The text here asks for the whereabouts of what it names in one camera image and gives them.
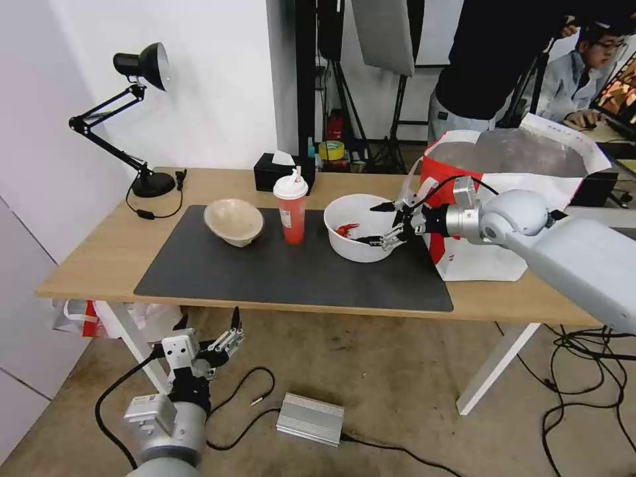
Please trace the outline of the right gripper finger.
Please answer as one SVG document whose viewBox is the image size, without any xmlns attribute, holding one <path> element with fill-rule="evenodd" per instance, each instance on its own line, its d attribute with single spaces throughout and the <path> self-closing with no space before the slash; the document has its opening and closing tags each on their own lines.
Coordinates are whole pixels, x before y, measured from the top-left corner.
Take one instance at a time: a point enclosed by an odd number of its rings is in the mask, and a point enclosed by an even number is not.
<svg viewBox="0 0 636 477">
<path fill-rule="evenodd" d="M 400 223 L 384 235 L 358 237 L 355 238 L 354 241 L 367 244 L 368 246 L 380 247 L 382 250 L 393 250 L 405 244 L 408 238 L 409 232 L 407 231 L 407 227 L 405 224 Z"/>
<path fill-rule="evenodd" d="M 398 198 L 397 200 L 393 202 L 387 201 L 387 202 L 379 203 L 371 207 L 370 211 L 383 212 L 383 213 L 395 212 L 396 215 L 400 215 L 400 214 L 403 215 L 404 213 L 411 213 L 414 205 L 415 205 L 414 199 L 409 199 L 408 197 Z"/>
</svg>

